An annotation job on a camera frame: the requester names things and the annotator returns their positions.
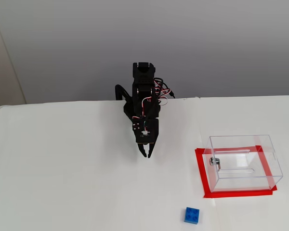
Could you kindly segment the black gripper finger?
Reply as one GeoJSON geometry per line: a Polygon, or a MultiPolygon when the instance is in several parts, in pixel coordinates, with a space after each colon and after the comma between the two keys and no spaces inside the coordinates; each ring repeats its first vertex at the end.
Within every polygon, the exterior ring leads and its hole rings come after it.
{"type": "Polygon", "coordinates": [[[141,152],[141,154],[144,156],[144,157],[147,157],[147,154],[145,152],[145,149],[144,149],[144,145],[142,143],[138,143],[138,148],[139,148],[139,151],[141,152]]]}
{"type": "Polygon", "coordinates": [[[147,155],[147,158],[150,158],[151,155],[152,155],[152,152],[153,152],[153,149],[155,147],[155,144],[156,144],[156,141],[155,142],[150,142],[148,145],[149,145],[149,153],[147,155]]]}

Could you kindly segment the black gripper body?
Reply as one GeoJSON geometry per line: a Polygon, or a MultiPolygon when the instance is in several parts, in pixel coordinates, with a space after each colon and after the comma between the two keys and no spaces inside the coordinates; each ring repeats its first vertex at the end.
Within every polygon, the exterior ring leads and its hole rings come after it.
{"type": "Polygon", "coordinates": [[[158,137],[158,119],[132,118],[132,130],[137,143],[155,143],[158,137]]]}

